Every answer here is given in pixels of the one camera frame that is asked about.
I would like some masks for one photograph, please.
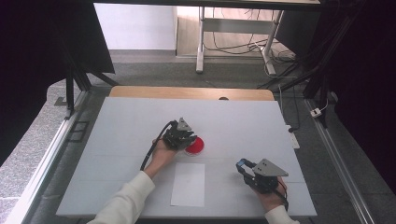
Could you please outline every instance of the black cloth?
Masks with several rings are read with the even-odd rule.
[[[396,193],[396,7],[366,1],[331,61],[330,88],[339,119]]]
[[[0,30],[3,164],[46,102],[48,87],[65,78],[70,58],[98,72],[114,68],[93,4],[5,1]]]

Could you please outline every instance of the gray floor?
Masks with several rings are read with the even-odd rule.
[[[208,87],[208,88],[242,88],[256,89],[270,78],[263,72],[262,60],[246,59],[207,59],[205,72],[195,74],[194,59],[178,58],[168,53],[149,51],[111,51],[116,75],[109,75],[122,85]],[[286,68],[278,64],[277,71]],[[86,223],[88,219],[71,219],[56,217],[55,211],[64,195],[67,184],[78,164],[85,143],[89,137],[101,104],[110,88],[98,78],[90,77],[96,86],[88,93],[78,122],[69,134],[55,165],[49,172],[33,209],[25,223]],[[301,146],[296,155],[302,166],[304,177],[310,190],[318,216],[299,218],[301,223],[361,223],[355,209],[344,190],[344,186],[335,172],[327,150],[320,139],[314,121],[309,117],[304,99],[301,96],[303,85],[296,86],[296,102],[293,91],[282,94],[284,117],[295,131]],[[49,88],[48,101],[35,120],[30,131],[23,137],[10,159],[0,169],[1,219],[6,220],[15,202],[21,196],[35,167],[50,144],[64,118],[65,106],[55,106],[58,97],[64,97],[64,83],[60,82]],[[376,223],[394,224],[396,220],[396,197],[380,177],[370,160],[359,145],[350,136],[333,112],[334,101],[328,106],[328,125],[335,144],[341,151],[350,173],[352,173],[361,193],[366,200]],[[186,223],[186,220],[140,220],[141,223]],[[262,220],[189,220],[188,223],[262,223]]]

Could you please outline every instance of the wooden board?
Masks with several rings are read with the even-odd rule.
[[[180,87],[117,86],[111,90],[109,96],[163,98],[163,99],[201,99],[201,100],[218,100],[220,97],[227,97],[229,100],[274,101],[274,95],[268,90],[180,88]]]

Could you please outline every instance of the metal frame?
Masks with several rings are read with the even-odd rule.
[[[305,105],[308,111],[314,109],[309,100],[305,100]],[[337,148],[334,141],[332,140],[332,136],[330,135],[327,128],[324,128],[318,119],[313,119],[315,125],[318,129],[318,133],[329,153],[330,158],[332,159],[332,164],[339,175],[341,182],[344,185],[346,193],[349,195],[350,200],[355,207],[356,213],[361,220],[361,223],[365,224],[374,224],[374,218],[371,215],[371,212],[367,206],[367,203],[364,201],[361,196],[361,191],[356,185],[355,181],[352,178],[347,166]]]
[[[271,62],[270,49],[283,13],[282,10],[278,11],[274,21],[248,21],[205,18],[205,7],[199,8],[200,33],[195,70],[197,74],[202,74],[204,72],[204,32],[268,35],[265,48],[261,48],[261,54],[269,76],[274,76],[276,74],[275,68]]]
[[[86,91],[82,91],[77,98],[76,105],[83,105],[86,101],[88,93]],[[7,224],[17,224],[22,223],[28,212],[30,211],[32,204],[35,200],[35,196],[40,190],[41,184],[44,182],[47,177],[50,168],[56,159],[61,147],[64,144],[64,140],[66,136],[70,132],[73,127],[74,122],[78,117],[79,112],[74,113],[69,119],[64,119],[58,132],[55,134],[51,143],[49,144],[49,148],[44,154],[43,159],[38,164],[37,169],[33,173],[32,177],[29,180],[25,190],[23,191],[20,199],[18,200],[15,207],[12,209],[11,214],[8,216],[6,223]]]

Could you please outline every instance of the white tabletop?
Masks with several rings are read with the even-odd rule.
[[[242,158],[266,158],[289,173],[294,217],[316,211],[277,102],[106,98],[70,181],[59,216],[94,217],[138,173],[151,141],[170,120],[183,117],[205,141],[196,157],[178,153],[155,178],[141,217],[263,217],[253,191],[236,171]],[[177,162],[205,165],[205,206],[171,206]]]

